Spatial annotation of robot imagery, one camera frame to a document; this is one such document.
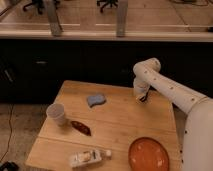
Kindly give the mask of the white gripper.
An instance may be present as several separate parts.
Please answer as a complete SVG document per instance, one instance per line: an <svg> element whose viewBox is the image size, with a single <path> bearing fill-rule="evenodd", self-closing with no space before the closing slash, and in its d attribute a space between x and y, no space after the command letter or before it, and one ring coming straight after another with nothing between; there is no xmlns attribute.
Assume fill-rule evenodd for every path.
<svg viewBox="0 0 213 171"><path fill-rule="evenodd" d="M149 91L150 85L144 81L135 78L133 81L133 90L136 95L136 100L143 100L147 92Z"/></svg>

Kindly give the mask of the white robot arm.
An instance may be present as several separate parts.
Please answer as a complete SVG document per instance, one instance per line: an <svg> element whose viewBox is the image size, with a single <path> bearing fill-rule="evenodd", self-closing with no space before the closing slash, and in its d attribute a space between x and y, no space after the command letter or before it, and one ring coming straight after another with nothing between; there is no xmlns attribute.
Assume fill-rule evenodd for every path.
<svg viewBox="0 0 213 171"><path fill-rule="evenodd" d="M155 88L187 115L183 138L181 171L213 171L213 98L159 73L157 58L133 67L134 95L144 99Z"/></svg>

